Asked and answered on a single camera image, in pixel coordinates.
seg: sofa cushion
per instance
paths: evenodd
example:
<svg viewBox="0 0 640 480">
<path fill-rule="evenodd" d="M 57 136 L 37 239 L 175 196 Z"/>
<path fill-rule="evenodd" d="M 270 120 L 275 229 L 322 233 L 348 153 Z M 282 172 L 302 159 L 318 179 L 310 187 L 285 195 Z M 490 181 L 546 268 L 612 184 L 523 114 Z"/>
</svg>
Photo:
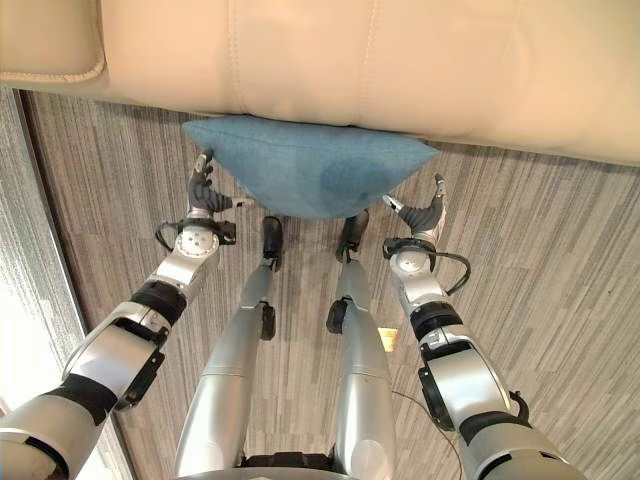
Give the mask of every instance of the sofa cushion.
<svg viewBox="0 0 640 480">
<path fill-rule="evenodd" d="M 81 82 L 103 68 L 95 1 L 0 0 L 0 79 Z"/>
<path fill-rule="evenodd" d="M 251 196 L 295 217 L 355 215 L 438 153 L 393 133 L 243 115 L 194 120 L 184 129 Z"/>
</svg>

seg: black joint band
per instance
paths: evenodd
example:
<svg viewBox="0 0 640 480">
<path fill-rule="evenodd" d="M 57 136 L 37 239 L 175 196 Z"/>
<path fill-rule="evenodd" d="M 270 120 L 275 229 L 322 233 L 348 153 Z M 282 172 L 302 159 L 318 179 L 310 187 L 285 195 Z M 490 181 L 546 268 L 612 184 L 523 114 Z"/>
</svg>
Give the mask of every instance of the black joint band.
<svg viewBox="0 0 640 480">
<path fill-rule="evenodd" d="M 58 467 L 57 471 L 53 472 L 53 474 L 47 478 L 69 478 L 69 466 L 64 457 L 60 455 L 55 448 L 35 437 L 28 437 L 24 441 L 24 444 L 40 450 L 56 463 Z"/>
<path fill-rule="evenodd" d="M 147 282 L 131 296 L 132 302 L 155 310 L 173 326 L 187 308 L 187 301 L 179 290 L 162 282 Z"/>
<path fill-rule="evenodd" d="M 101 383 L 73 373 L 58 388 L 44 395 L 62 397 L 77 403 L 91 414 L 96 426 L 107 418 L 118 402 L 115 394 Z"/>
<path fill-rule="evenodd" d="M 418 341 L 432 330 L 447 325 L 462 325 L 462 320 L 447 302 L 429 302 L 411 314 L 411 326 Z"/>
<path fill-rule="evenodd" d="M 464 441 L 469 445 L 473 437 L 475 437 L 480 430 L 483 430 L 491 425 L 497 425 L 500 423 L 514 423 L 516 425 L 522 425 L 523 427 L 531 428 L 531 425 L 526 420 L 505 412 L 484 412 L 477 415 L 472 415 L 460 424 L 460 435 L 464 438 Z"/>
</svg>

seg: teal pillow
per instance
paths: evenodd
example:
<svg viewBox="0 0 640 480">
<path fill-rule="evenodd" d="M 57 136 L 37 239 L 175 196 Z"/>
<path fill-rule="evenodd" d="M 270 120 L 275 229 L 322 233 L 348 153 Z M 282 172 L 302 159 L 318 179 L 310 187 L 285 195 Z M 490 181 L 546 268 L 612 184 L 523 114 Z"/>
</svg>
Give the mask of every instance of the teal pillow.
<svg viewBox="0 0 640 480">
<path fill-rule="evenodd" d="M 245 115 L 183 128 L 249 195 L 295 217 L 356 215 L 438 153 L 395 133 Z"/>
</svg>

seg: silver cylindrical segment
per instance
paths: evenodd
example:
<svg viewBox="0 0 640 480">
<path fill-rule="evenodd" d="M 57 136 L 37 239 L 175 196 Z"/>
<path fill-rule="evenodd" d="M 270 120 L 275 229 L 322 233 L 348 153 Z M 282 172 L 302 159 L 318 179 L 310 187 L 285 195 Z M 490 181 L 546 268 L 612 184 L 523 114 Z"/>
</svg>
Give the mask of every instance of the silver cylindrical segment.
<svg viewBox="0 0 640 480">
<path fill-rule="evenodd" d="M 475 434 L 469 445 L 461 439 L 460 455 L 465 473 L 470 480 L 478 479 L 483 472 L 487 475 L 485 478 L 494 480 L 584 479 L 582 474 L 567 465 L 558 449 L 538 430 L 515 423 L 499 423 L 485 427 Z M 509 463 L 511 465 L 504 468 L 496 467 L 494 472 L 492 464 L 500 461 L 505 465 Z M 525 466 L 527 470 L 518 472 L 517 468 L 522 469 Z M 505 476 L 505 472 L 511 472 L 512 476 Z"/>
<path fill-rule="evenodd" d="M 427 364 L 456 430 L 472 415 L 511 413 L 502 386 L 474 349 L 429 360 Z"/>
<path fill-rule="evenodd" d="M 336 460 L 356 478 L 391 479 L 395 423 L 389 369 L 376 324 L 349 302 L 342 325 Z"/>
<path fill-rule="evenodd" d="M 28 435 L 57 452 L 69 469 L 69 477 L 75 478 L 95 447 L 104 423 L 96 426 L 93 417 L 84 407 L 66 398 L 52 395 L 36 397 L 0 419 L 3 472 L 5 463 L 13 463 L 15 460 L 5 456 L 7 454 L 4 450 L 5 442 L 15 443 L 20 435 Z M 23 455 L 33 458 L 34 462 L 46 463 L 41 460 L 40 455 L 35 454 L 32 457 L 31 453 L 35 454 L 29 450 Z M 31 477 L 5 476 L 5 478 Z"/>
<path fill-rule="evenodd" d="M 238 465 L 249 422 L 262 304 L 240 309 L 207 362 L 185 421 L 176 475 Z"/>
</svg>

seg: wire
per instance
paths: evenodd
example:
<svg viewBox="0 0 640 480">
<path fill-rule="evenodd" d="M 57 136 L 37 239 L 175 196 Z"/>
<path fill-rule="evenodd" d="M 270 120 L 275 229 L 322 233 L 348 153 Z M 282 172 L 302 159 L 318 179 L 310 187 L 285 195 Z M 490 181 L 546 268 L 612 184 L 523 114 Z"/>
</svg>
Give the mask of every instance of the wire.
<svg viewBox="0 0 640 480">
<path fill-rule="evenodd" d="M 155 234 L 154 236 L 156 237 L 156 241 L 162 245 L 162 248 L 164 248 L 165 250 L 167 250 L 168 252 L 173 251 L 173 247 L 170 247 L 169 244 L 167 243 L 167 241 L 164 238 L 164 235 L 162 234 L 162 230 L 170 227 L 173 230 L 175 230 L 176 232 L 178 231 L 179 228 L 179 224 L 178 223 L 171 223 L 171 222 L 162 222 L 160 224 L 160 226 L 158 228 L 156 228 Z"/>
<path fill-rule="evenodd" d="M 397 390 L 391 390 L 391 393 L 395 393 L 396 395 L 399 395 L 399 396 L 401 396 L 403 398 L 406 398 L 407 400 L 412 401 L 413 403 L 415 403 L 416 405 L 418 405 L 422 409 L 422 411 L 425 413 L 425 415 L 427 417 L 429 417 L 429 420 L 431 420 L 431 423 L 433 423 L 433 426 L 436 427 L 436 429 L 438 430 L 438 433 L 440 433 L 440 435 L 442 435 L 444 437 L 444 439 L 447 441 L 447 443 L 451 447 L 451 450 L 453 450 L 453 453 L 456 454 L 456 459 L 458 460 L 458 480 L 462 480 L 462 460 L 460 460 L 460 454 L 458 453 L 458 450 L 456 449 L 456 447 L 453 445 L 453 442 L 449 439 L 449 437 L 447 437 L 447 435 L 442 431 L 442 429 L 436 424 L 435 420 L 433 419 L 433 417 L 431 416 L 429 411 L 424 407 L 424 405 L 422 405 L 419 401 L 417 401 L 413 397 L 410 397 L 409 395 L 405 395 L 404 393 L 398 392 Z"/>
<path fill-rule="evenodd" d="M 453 287 L 451 287 L 449 290 L 445 290 L 445 293 L 447 295 L 451 295 L 457 292 L 464 286 L 465 283 L 469 281 L 469 277 L 471 276 L 471 263 L 469 263 L 469 260 L 467 260 L 466 257 L 463 257 L 462 255 L 458 255 L 457 253 L 449 253 L 449 252 L 429 252 L 429 253 L 430 255 L 437 255 L 438 257 L 446 257 L 452 260 L 456 260 L 462 263 L 466 268 L 464 275 L 462 275 L 462 277 L 460 277 L 458 281 L 453 284 Z"/>
</svg>

